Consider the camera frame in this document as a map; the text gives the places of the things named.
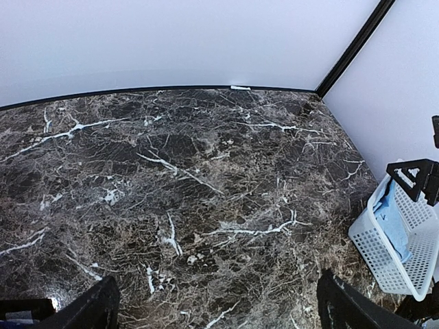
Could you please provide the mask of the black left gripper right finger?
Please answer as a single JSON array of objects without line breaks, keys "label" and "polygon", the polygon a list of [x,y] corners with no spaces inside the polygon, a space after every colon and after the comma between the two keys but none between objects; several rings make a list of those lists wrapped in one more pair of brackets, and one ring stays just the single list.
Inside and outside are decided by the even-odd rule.
[{"label": "black left gripper right finger", "polygon": [[424,328],[424,319],[407,319],[362,295],[325,269],[317,285],[318,314],[322,328]]}]

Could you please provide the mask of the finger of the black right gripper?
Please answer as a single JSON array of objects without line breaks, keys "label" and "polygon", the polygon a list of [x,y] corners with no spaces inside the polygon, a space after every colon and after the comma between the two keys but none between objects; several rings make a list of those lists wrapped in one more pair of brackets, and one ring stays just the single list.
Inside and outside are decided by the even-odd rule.
[{"label": "finger of the black right gripper", "polygon": [[386,172],[413,202],[417,202],[421,195],[424,195],[428,202],[433,201],[432,160],[419,159],[389,163]]}]

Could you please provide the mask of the light blue long sleeve shirt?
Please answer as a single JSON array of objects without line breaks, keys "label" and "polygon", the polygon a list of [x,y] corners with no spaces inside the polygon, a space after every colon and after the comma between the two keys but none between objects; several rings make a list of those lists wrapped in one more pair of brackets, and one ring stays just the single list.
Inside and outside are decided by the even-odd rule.
[{"label": "light blue long sleeve shirt", "polygon": [[378,192],[373,205],[375,219],[387,236],[400,261],[404,264],[412,257],[409,240],[405,231],[399,208],[396,204],[396,182],[390,179],[385,188]]}]

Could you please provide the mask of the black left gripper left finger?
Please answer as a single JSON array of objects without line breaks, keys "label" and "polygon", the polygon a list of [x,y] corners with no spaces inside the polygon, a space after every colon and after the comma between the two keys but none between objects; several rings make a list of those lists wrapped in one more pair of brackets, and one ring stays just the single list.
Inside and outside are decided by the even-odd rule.
[{"label": "black left gripper left finger", "polygon": [[120,292],[106,276],[68,306],[32,328],[118,328]]}]

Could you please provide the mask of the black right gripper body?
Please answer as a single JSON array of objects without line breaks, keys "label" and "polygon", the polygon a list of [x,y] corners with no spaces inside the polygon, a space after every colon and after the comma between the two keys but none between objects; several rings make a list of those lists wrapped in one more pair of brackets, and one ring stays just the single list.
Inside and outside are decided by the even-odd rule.
[{"label": "black right gripper body", "polygon": [[[438,115],[431,118],[434,129],[434,145],[438,148]],[[438,161],[429,160],[427,167],[427,180],[425,183],[425,199],[429,206],[438,203]]]}]

